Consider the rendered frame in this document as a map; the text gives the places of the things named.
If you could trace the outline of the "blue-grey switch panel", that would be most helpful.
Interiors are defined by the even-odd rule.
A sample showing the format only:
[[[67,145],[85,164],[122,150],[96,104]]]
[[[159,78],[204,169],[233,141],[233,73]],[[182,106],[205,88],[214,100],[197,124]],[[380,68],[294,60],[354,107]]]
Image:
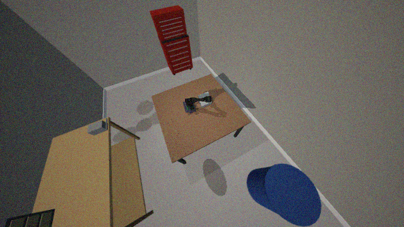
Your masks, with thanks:
[[[193,104],[193,107],[194,107],[193,110],[190,110],[189,106],[186,105],[186,102],[183,102],[183,105],[184,105],[185,112],[189,112],[189,113],[196,112],[194,104]]]

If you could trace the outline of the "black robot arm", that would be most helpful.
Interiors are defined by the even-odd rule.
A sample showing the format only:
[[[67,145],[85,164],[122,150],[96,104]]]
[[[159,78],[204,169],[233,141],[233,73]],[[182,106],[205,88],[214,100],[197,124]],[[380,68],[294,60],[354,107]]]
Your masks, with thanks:
[[[204,98],[185,98],[185,102],[187,106],[191,106],[190,103],[195,103],[195,102],[211,102],[211,96],[206,96]],[[190,102],[190,103],[189,103]]]

